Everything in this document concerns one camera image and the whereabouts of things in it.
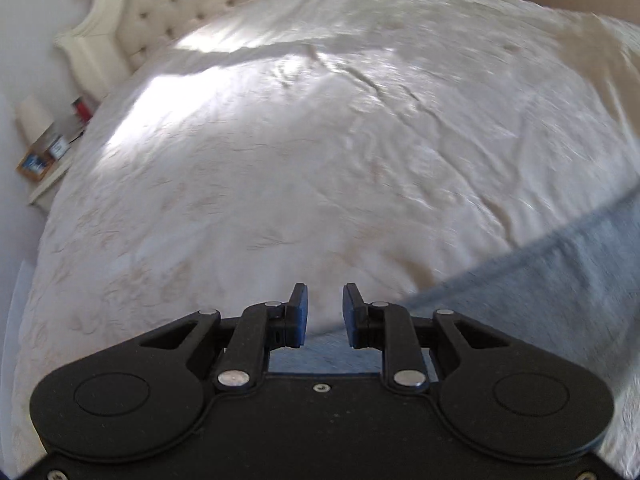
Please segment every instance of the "screw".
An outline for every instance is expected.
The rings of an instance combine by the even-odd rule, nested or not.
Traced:
[[[324,383],[319,383],[314,385],[314,391],[319,394],[325,394],[331,389],[331,386]]]
[[[218,376],[218,382],[230,388],[238,388],[249,382],[249,374],[242,370],[226,370]]]
[[[418,370],[400,370],[394,375],[394,381],[396,383],[410,388],[422,386],[426,380],[426,375]]]
[[[62,471],[53,470],[47,473],[47,480],[68,480]]]

